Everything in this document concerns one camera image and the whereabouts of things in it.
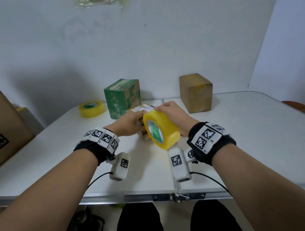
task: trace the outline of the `green tape label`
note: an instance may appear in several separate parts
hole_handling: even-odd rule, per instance
[[[159,127],[151,120],[149,120],[147,122],[147,125],[148,125],[148,129],[149,129],[151,135],[154,137],[154,139],[156,141],[158,141],[159,143],[163,143],[164,139],[163,139],[163,135],[162,135],[162,132],[159,129]]]
[[[95,108],[98,105],[98,103],[88,103],[86,105],[84,105],[85,109],[89,109],[89,108]]]

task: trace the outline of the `yellow tape roll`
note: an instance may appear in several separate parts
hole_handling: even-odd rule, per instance
[[[92,118],[104,113],[104,104],[101,101],[87,102],[78,107],[83,118]]]
[[[162,112],[152,110],[146,113],[143,122],[150,138],[164,150],[180,140],[179,128]]]

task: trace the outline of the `green cardboard box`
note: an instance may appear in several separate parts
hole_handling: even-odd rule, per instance
[[[139,80],[120,79],[104,89],[110,117],[118,119],[126,110],[142,104]]]

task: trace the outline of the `black pants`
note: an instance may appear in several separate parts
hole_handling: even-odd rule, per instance
[[[126,204],[124,206],[117,231],[127,230],[163,231],[159,212],[153,203]],[[191,231],[197,230],[242,231],[233,215],[218,200],[203,200],[195,204],[191,218]]]

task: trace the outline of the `floor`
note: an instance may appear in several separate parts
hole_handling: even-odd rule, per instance
[[[220,202],[235,216],[243,231],[254,231],[244,214],[233,199],[224,199]],[[191,214],[196,201],[157,202],[154,203],[160,213],[164,231],[186,231],[190,229]],[[104,231],[117,230],[117,223],[122,209],[111,205],[89,206],[93,214],[99,215],[105,220]]]

